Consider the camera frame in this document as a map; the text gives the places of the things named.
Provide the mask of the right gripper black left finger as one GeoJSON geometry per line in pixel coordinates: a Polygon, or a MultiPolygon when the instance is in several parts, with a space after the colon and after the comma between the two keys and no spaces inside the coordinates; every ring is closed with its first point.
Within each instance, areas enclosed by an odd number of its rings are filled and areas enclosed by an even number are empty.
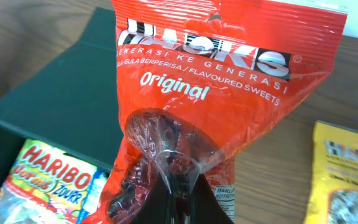
{"type": "Polygon", "coordinates": [[[158,177],[138,213],[138,224],[172,224],[174,222],[173,195],[164,180],[158,177]]]}

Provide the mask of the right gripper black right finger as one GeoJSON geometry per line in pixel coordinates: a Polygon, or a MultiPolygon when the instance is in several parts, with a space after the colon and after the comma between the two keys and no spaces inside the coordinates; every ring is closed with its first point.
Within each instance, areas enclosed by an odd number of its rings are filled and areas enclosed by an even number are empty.
{"type": "Polygon", "coordinates": [[[193,224],[234,224],[218,204],[203,174],[193,188],[193,224]]]}

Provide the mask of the Haribo Worms Zourr bag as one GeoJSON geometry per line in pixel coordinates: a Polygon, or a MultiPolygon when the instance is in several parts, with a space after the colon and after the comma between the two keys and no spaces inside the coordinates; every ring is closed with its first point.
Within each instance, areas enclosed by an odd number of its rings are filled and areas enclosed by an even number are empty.
{"type": "Polygon", "coordinates": [[[98,168],[27,139],[0,188],[0,223],[80,223],[98,168]]]}

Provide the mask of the red Hacks candy bag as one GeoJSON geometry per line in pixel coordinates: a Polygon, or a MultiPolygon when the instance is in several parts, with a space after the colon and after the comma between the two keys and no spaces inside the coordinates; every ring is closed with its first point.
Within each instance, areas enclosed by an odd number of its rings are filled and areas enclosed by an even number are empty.
{"type": "Polygon", "coordinates": [[[161,177],[193,223],[203,174],[234,222],[234,161],[334,68],[347,9],[322,1],[114,0],[123,139],[86,223],[138,223],[161,177]]]}

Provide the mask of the dark green box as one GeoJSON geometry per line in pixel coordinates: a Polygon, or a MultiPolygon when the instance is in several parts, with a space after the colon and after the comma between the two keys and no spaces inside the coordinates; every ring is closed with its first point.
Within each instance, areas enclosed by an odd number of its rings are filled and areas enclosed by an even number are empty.
{"type": "Polygon", "coordinates": [[[27,138],[112,169],[122,139],[115,25],[114,11],[95,9],[79,40],[0,98],[0,186],[27,138]]]}

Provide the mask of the yellow Hacks candy bag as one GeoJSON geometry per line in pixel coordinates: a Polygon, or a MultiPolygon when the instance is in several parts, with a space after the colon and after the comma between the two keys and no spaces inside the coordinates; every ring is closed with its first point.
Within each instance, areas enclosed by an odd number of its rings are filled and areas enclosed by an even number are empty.
{"type": "Polygon", "coordinates": [[[358,224],[358,130],[317,121],[305,224],[358,224]]]}

